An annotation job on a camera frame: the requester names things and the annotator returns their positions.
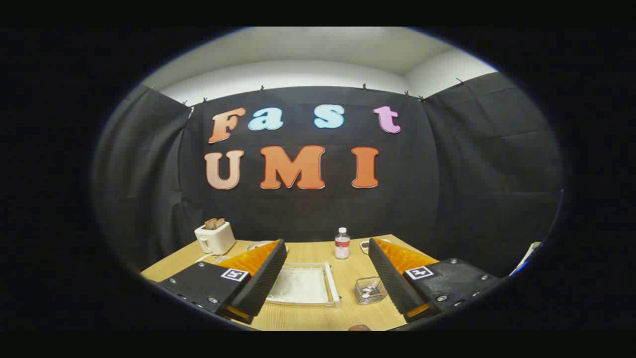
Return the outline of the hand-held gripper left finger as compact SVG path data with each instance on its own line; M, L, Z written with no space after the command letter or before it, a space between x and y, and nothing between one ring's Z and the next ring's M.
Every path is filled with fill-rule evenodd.
M276 283L288 249L275 240L218 264L198 262L158 282L200 310L250 324Z

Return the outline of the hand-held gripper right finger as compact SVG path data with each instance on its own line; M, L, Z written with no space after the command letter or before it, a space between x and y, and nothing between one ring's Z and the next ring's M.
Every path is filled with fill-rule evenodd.
M369 240L368 255L408 323L459 307L499 283L499 277L462 259L438 261L379 238Z

